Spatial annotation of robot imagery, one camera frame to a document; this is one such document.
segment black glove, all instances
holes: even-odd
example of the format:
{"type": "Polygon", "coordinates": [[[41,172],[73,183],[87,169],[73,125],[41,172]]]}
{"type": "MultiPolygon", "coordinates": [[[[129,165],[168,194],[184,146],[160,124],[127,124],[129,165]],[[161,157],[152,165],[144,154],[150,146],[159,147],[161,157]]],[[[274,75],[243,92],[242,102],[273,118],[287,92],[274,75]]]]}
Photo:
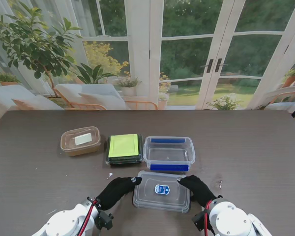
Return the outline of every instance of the black glove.
{"type": "Polygon", "coordinates": [[[178,180],[178,183],[189,188],[193,192],[194,198],[202,207],[206,207],[208,201],[216,199],[216,196],[209,190],[208,186],[194,175],[182,178],[178,180]]]}
{"type": "Polygon", "coordinates": [[[134,182],[132,182],[132,177],[118,177],[112,180],[103,192],[96,197],[99,200],[101,209],[108,210],[112,208],[125,194],[133,191],[134,187],[139,185],[141,181],[141,177],[135,177],[134,182]]]}

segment brown plastic container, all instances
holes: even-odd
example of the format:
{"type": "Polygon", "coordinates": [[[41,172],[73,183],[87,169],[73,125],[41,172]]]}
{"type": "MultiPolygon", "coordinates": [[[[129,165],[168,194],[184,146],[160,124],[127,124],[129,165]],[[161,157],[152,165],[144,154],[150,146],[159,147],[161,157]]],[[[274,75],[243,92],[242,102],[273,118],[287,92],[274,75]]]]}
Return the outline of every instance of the brown plastic container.
{"type": "Polygon", "coordinates": [[[69,130],[61,136],[60,147],[68,156],[95,152],[100,147],[99,130],[94,126],[69,130]]]}

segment table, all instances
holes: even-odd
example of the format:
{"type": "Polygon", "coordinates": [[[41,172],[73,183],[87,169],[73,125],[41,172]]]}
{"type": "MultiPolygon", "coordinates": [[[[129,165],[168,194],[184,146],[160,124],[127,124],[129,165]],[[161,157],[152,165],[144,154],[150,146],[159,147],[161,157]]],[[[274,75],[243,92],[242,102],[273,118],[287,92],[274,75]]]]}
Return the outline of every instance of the table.
{"type": "MultiPolygon", "coordinates": [[[[147,170],[145,163],[105,164],[104,140],[126,133],[190,137],[196,162],[188,175],[256,215],[272,235],[295,235],[295,121],[284,111],[7,112],[0,120],[0,235],[31,235],[55,209],[72,209],[113,178],[147,170]],[[101,150],[67,157],[62,133],[86,126],[99,128],[101,150]]],[[[128,194],[111,209],[114,226],[102,235],[199,235],[191,221],[197,203],[182,214],[135,208],[131,201],[128,194]]]]}

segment small white debris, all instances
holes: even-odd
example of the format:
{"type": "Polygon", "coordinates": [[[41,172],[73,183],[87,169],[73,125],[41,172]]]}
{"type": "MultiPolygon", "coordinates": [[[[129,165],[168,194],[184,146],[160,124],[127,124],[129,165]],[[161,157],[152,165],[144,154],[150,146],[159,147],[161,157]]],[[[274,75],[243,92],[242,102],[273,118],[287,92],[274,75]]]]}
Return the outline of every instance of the small white debris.
{"type": "Polygon", "coordinates": [[[51,214],[51,213],[55,212],[56,210],[57,210],[57,209],[53,210],[52,212],[49,212],[47,215],[49,215],[49,214],[51,214]]]}
{"type": "Polygon", "coordinates": [[[110,178],[110,176],[112,176],[113,175],[113,173],[109,173],[109,177],[107,178],[107,179],[109,179],[110,178]]]}

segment green notepad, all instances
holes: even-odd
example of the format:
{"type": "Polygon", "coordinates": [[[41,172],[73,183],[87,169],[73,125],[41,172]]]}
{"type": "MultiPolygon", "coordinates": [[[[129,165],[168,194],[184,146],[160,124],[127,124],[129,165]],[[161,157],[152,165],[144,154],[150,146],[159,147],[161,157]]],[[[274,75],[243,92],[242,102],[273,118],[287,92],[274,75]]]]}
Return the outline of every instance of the green notepad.
{"type": "Polygon", "coordinates": [[[112,135],[109,158],[139,155],[138,134],[112,135]]]}

